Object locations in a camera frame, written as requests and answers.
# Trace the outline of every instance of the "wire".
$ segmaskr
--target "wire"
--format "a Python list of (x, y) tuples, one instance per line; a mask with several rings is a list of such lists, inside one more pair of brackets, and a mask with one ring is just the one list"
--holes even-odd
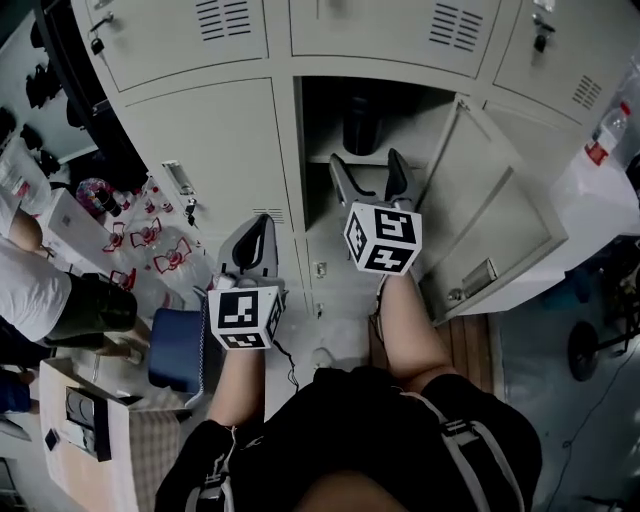
[(618, 378), (618, 375), (620, 374), (620, 371), (631, 360), (633, 355), (636, 353), (636, 350), (638, 350), (638, 345), (640, 345), (640, 341), (636, 342), (636, 346), (633, 348), (633, 351), (631, 352), (631, 354), (624, 360), (624, 362), (620, 366), (618, 366), (616, 372), (613, 374), (613, 377), (611, 378), (611, 381), (609, 382), (609, 385), (606, 387), (606, 389), (604, 390), (604, 393), (600, 397), (600, 400), (598, 400), (596, 402), (596, 404), (589, 410), (587, 415), (584, 417), (584, 420), (582, 420), (582, 423), (580, 424), (580, 426), (576, 430), (575, 434), (573, 434), (573, 437), (570, 440), (565, 441), (564, 443), (562, 443), (562, 447), (568, 449), (567, 460), (565, 461), (564, 466), (562, 467), (562, 471), (560, 472), (560, 478), (558, 479), (558, 484), (556, 485), (556, 488), (554, 489), (553, 494), (551, 495), (551, 499), (549, 500), (549, 504), (547, 505), (546, 512), (549, 512), (549, 510), (551, 509), (551, 505), (553, 505), (553, 501), (556, 499), (556, 495), (558, 494), (558, 491), (560, 490), (560, 487), (562, 485), (562, 481), (564, 480), (564, 475), (567, 472), (567, 468), (569, 467), (569, 463), (571, 462), (571, 455), (572, 455), (572, 452), (573, 452), (573, 443), (575, 442), (577, 437), (580, 435), (580, 432), (582, 431), (582, 429), (585, 427), (585, 425), (587, 424), (587, 422), (591, 418), (591, 415), (595, 412), (595, 410), (598, 407), (600, 407), (602, 402), (604, 402), (605, 398), (607, 398), (607, 395), (609, 394), (609, 391), (611, 391), (611, 388), (613, 388), (613, 385), (615, 384), (616, 379)]
[(293, 362), (293, 357), (289, 352), (287, 352), (285, 349), (282, 348), (282, 345), (280, 345), (278, 340), (273, 340), (273, 344), (276, 346), (276, 348), (280, 352), (282, 352), (289, 359), (289, 364), (291, 365), (291, 369), (289, 370), (289, 373), (287, 373), (287, 380), (295, 386), (296, 393), (297, 393), (298, 391), (300, 391), (300, 384), (298, 383), (298, 379), (296, 379), (296, 365)]

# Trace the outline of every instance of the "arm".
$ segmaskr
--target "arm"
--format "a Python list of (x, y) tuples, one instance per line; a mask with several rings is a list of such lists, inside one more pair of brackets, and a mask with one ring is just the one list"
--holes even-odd
[(264, 417), (264, 351), (228, 350), (207, 418), (225, 427)]
[(36, 252), (42, 246), (40, 224), (20, 208), (16, 210), (13, 217), (8, 238), (20, 249), (27, 252)]
[(410, 274), (387, 278), (380, 317), (389, 371), (407, 391), (420, 393), (438, 375), (456, 373)]

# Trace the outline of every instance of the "black shirt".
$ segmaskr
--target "black shirt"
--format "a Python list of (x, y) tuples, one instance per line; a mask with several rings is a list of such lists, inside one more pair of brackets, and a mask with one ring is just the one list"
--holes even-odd
[[(401, 392), (382, 370), (316, 371), (313, 383), (264, 425), (234, 432), (229, 473), (236, 510), (292, 510), (321, 476), (345, 470), (371, 478), (407, 510), (476, 510), (435, 414)], [(489, 429), (529, 510), (542, 459), (527, 420), (458, 375), (435, 378), (422, 395), (447, 419), (475, 420)], [(200, 424), (162, 483), (155, 510), (185, 510), (193, 489), (220, 469), (232, 445), (230, 429), (213, 421)], [(492, 512), (517, 511), (515, 494), (484, 442), (462, 451)], [(201, 500), (200, 510), (222, 510), (221, 500)]]

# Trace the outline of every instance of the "open locker door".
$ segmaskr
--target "open locker door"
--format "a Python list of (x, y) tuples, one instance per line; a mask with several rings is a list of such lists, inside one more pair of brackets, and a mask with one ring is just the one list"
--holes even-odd
[(468, 98), (453, 103), (418, 211), (429, 314), (442, 322), (502, 288), (566, 240), (525, 163)]

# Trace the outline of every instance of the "white shirt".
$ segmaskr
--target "white shirt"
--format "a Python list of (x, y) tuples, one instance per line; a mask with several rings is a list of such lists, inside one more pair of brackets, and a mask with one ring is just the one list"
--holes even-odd
[(49, 334), (71, 293), (71, 279), (9, 240), (20, 201), (0, 187), (0, 316), (31, 341)]

